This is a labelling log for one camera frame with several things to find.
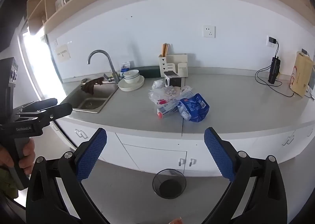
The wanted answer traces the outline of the person's left hand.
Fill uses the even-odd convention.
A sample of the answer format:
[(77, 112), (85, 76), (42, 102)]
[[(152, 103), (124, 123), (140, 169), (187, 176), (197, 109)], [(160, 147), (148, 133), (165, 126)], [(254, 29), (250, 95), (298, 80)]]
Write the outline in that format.
[[(19, 167), (23, 169), (24, 173), (26, 175), (29, 175), (32, 173), (32, 169), (34, 166), (34, 160), (35, 160), (35, 143), (33, 138), (29, 140), (27, 144), (25, 144), (23, 150), (23, 158), (19, 161)], [(8, 153), (7, 149), (1, 146), (0, 150), (0, 161), (1, 166), (4, 166), (6, 168), (12, 168), (14, 167), (14, 162), (10, 154)]]

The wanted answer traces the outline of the person's right hand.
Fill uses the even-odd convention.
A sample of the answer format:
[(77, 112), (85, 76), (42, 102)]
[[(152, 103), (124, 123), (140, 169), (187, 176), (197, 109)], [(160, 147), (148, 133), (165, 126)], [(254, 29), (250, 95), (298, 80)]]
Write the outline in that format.
[(182, 221), (181, 217), (178, 217), (178, 218), (170, 221), (169, 224), (183, 224), (183, 221)]

